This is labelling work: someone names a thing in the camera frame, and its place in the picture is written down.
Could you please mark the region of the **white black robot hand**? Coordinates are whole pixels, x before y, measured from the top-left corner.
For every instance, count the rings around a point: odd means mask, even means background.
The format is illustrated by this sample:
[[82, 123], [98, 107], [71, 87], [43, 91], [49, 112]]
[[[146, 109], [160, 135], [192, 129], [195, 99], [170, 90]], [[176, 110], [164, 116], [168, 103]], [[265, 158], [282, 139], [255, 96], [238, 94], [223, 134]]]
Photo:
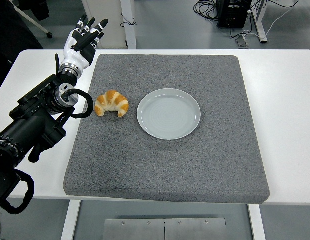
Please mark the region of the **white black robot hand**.
[[74, 30], [70, 32], [63, 49], [62, 64], [77, 66], [81, 71], [92, 64], [97, 45], [104, 36], [104, 28], [109, 23], [108, 19], [103, 19], [93, 27], [95, 18], [85, 23], [86, 18], [84, 14], [79, 19]]

